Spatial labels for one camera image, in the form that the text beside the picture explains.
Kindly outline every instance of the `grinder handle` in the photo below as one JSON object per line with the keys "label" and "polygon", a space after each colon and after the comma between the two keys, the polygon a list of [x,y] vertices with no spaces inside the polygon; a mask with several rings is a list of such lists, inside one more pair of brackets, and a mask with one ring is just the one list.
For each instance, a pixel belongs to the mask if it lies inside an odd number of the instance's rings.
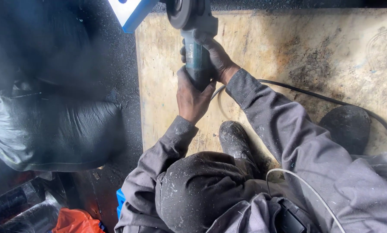
{"label": "grinder handle", "polygon": [[211,82],[212,64],[209,51],[195,43],[193,38],[185,38],[186,71],[193,86],[199,91],[205,90]]}

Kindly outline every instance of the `hand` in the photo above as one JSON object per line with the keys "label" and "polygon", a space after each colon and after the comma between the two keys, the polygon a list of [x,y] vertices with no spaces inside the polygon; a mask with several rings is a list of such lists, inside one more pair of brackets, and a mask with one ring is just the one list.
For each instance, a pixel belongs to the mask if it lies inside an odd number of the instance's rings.
{"label": "hand", "polygon": [[179,115],[196,125],[208,110],[212,94],[215,91],[216,80],[212,80],[205,90],[200,92],[189,80],[185,66],[179,69],[177,75],[178,92],[176,100],[178,101]]}
{"label": "hand", "polygon": [[[192,37],[197,44],[202,45],[209,51],[212,65],[217,71],[217,77],[215,79],[226,86],[240,67],[229,58],[222,45],[211,36],[195,29],[192,32]],[[186,63],[185,39],[182,43],[183,47],[180,50],[180,54],[182,55],[182,62]]]}

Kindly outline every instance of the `black round object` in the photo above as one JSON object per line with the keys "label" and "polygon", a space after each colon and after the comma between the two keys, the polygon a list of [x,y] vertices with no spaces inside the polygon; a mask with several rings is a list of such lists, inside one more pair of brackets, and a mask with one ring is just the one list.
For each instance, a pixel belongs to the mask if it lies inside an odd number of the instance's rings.
{"label": "black round object", "polygon": [[189,20],[194,0],[170,0],[166,2],[166,13],[172,27],[182,29]]}
{"label": "black round object", "polygon": [[351,155],[363,155],[369,140],[370,117],[361,108],[351,105],[328,112],[318,124],[330,131],[331,140]]}

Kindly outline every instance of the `black boot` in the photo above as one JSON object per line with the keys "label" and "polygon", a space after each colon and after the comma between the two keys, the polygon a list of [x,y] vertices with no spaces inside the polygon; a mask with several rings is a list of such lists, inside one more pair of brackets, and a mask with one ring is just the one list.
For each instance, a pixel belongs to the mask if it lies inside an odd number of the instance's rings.
{"label": "black boot", "polygon": [[318,124],[331,139],[351,155],[363,155],[370,134],[370,117],[356,106],[341,106],[328,112]]}
{"label": "black boot", "polygon": [[236,121],[225,121],[219,128],[222,151],[234,158],[244,158],[254,162],[249,148],[249,139],[244,128]]}

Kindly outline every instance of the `plywood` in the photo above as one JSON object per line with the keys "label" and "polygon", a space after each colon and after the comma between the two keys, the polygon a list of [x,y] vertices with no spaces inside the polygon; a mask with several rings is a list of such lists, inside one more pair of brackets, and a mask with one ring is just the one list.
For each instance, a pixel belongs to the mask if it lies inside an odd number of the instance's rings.
{"label": "plywood", "polygon": [[[256,78],[284,82],[378,113],[387,120],[387,9],[307,9],[214,12],[219,41],[232,60]],[[136,31],[143,146],[163,135],[178,107],[176,72],[182,66],[181,36],[164,14],[150,14]],[[288,89],[273,89],[298,101],[319,122],[336,105]],[[215,98],[188,154],[222,151],[220,124],[243,123],[259,153],[271,155],[237,104],[223,92]],[[387,151],[387,132],[375,120],[367,154]],[[276,161],[268,167],[278,167]]]}

